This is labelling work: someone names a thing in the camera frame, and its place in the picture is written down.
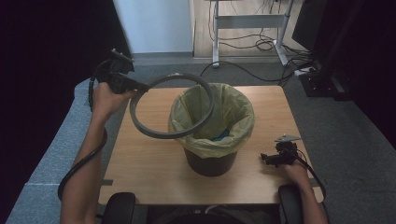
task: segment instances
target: trash can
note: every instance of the trash can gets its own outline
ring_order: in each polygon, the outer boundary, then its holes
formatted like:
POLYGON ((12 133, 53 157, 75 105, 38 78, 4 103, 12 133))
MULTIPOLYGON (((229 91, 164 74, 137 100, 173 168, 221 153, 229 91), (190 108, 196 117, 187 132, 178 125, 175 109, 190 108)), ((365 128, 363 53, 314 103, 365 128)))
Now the trash can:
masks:
MULTIPOLYGON (((234 87, 212 83, 215 106, 209 122, 198 132, 176 139, 196 173, 217 176, 233 166, 237 151, 249 139, 254 126, 253 106, 234 87)), ((199 85, 183 91, 172 104, 169 132, 180 132, 200 120, 209 108, 209 99, 199 85)))

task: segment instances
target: black chair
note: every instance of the black chair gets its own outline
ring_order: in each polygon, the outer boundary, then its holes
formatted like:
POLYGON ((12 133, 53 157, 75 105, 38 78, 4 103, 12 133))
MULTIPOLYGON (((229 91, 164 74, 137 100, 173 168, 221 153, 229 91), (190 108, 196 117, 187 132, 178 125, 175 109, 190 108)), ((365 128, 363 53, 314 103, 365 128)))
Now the black chair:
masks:
MULTIPOLYGON (((303 224, 303 207, 299 189, 295 185, 279 187, 278 194, 286 224, 303 224)), ((108 200, 102 224, 132 224, 135 196, 133 193, 116 193, 108 200)))

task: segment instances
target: plastic bag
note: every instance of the plastic bag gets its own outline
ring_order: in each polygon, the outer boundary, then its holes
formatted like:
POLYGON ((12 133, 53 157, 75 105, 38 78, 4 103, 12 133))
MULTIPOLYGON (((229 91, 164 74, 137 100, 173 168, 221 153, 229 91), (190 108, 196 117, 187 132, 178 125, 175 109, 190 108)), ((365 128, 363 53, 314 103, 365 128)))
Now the plastic bag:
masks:
MULTIPOLYGON (((242 92, 222 83, 213 83, 210 87, 215 107, 209 122, 197 133, 176 139, 202 159, 219 158, 238 151, 251 136, 254 126, 253 106, 242 92)), ((189 128, 207 113, 208 108, 209 99, 204 88, 197 85, 187 89, 172 105, 168 130, 189 128)))

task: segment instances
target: white wall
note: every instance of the white wall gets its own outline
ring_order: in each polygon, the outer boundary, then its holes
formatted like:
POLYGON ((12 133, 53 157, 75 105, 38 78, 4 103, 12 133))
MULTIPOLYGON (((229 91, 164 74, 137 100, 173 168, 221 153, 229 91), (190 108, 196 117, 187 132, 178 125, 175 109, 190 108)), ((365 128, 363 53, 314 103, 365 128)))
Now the white wall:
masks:
POLYGON ((131 53, 192 52, 192 1, 113 1, 131 53))

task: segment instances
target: wooden table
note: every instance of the wooden table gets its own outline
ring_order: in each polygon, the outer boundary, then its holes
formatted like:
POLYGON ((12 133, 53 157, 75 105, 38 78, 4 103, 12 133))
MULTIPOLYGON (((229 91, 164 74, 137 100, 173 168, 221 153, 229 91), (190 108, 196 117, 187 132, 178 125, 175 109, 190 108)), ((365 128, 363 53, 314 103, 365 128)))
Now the wooden table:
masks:
MULTIPOLYGON (((225 175, 206 177, 188 165, 183 146, 175 140, 154 139, 140 133, 127 107, 114 146, 99 203, 128 191, 138 204, 279 203, 277 189, 289 183, 283 171, 264 164, 260 153, 276 154, 275 139, 282 134, 300 136, 283 90, 278 86, 236 87, 253 104, 255 124, 251 137, 225 175)), ((152 89, 137 106, 139 120, 151 129, 167 130, 171 104, 184 88, 152 89)), ((303 141, 298 148, 309 157, 303 141)), ((319 202, 323 196, 314 188, 319 202)))

